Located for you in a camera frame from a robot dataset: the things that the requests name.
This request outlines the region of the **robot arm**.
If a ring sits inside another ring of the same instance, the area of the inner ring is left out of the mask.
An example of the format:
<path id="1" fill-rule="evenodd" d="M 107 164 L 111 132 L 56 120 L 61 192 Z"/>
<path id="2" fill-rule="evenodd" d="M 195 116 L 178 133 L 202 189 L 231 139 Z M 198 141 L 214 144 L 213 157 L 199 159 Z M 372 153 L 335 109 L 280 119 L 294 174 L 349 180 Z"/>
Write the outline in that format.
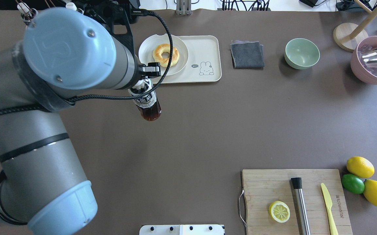
<path id="1" fill-rule="evenodd" d="M 159 76 L 158 63 L 134 55 L 130 24 L 146 15 L 159 18 L 112 1 L 85 14 L 48 8 L 29 21 L 22 41 L 0 52 L 0 225 L 72 235 L 95 217 L 91 182 L 59 112 L 79 100 L 130 100 L 80 93 Z"/>

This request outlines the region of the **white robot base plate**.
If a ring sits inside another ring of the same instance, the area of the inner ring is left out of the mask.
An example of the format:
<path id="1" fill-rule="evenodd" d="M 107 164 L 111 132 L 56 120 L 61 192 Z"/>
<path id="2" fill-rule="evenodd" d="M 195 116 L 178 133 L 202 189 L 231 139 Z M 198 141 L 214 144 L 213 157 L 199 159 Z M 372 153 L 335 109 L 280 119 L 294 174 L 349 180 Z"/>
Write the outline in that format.
<path id="1" fill-rule="evenodd" d="M 224 235 L 220 224 L 145 225 L 139 235 Z"/>

